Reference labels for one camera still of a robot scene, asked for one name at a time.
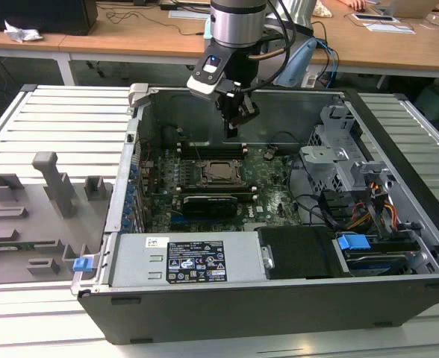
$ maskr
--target motherboard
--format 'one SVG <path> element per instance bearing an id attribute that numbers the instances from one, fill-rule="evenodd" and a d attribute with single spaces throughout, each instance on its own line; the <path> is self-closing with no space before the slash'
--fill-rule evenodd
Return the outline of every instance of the motherboard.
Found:
<path id="1" fill-rule="evenodd" d="M 301 224 L 288 156 L 264 146 L 151 150 L 142 170 L 146 232 L 252 231 Z"/>

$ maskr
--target floor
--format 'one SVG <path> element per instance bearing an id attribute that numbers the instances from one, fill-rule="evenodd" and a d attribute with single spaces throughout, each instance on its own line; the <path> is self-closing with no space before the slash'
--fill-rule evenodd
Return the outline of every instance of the floor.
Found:
<path id="1" fill-rule="evenodd" d="M 185 86 L 190 70 L 183 65 L 158 65 L 147 63 L 91 63 L 74 61 L 78 82 L 83 86 L 121 86 L 128 87 L 135 82 L 149 84 Z M 352 87 L 362 92 L 378 92 L 378 76 L 341 75 L 335 87 Z M 22 84 L 61 85 L 62 79 L 57 63 L 53 60 L 27 58 L 0 58 L 0 116 L 9 105 Z M 426 78 L 389 78 L 381 88 L 383 92 L 405 93 L 414 100 L 424 86 L 433 84 Z"/>

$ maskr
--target warning label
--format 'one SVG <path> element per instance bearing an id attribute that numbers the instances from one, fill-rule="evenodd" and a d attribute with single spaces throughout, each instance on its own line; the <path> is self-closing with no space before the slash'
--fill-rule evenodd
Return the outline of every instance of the warning label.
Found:
<path id="1" fill-rule="evenodd" d="M 227 281 L 222 241 L 169 242 L 166 262 L 169 283 Z"/>

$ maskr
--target blue latch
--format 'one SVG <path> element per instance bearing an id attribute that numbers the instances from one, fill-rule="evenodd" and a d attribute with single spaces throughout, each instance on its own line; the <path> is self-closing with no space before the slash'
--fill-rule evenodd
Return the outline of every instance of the blue latch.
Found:
<path id="1" fill-rule="evenodd" d="M 344 234 L 337 239 L 341 250 L 367 250 L 370 248 L 369 240 L 362 234 Z"/>
<path id="2" fill-rule="evenodd" d="M 73 262 L 74 272 L 92 272 L 93 271 L 93 258 L 92 257 L 79 257 Z"/>

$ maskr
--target person's hand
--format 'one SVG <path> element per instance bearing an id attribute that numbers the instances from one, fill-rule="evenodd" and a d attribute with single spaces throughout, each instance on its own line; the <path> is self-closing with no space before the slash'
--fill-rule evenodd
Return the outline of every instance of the person's hand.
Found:
<path id="1" fill-rule="evenodd" d="M 365 8 L 366 0 L 340 0 L 347 6 L 353 8 L 355 11 L 359 11 Z"/>

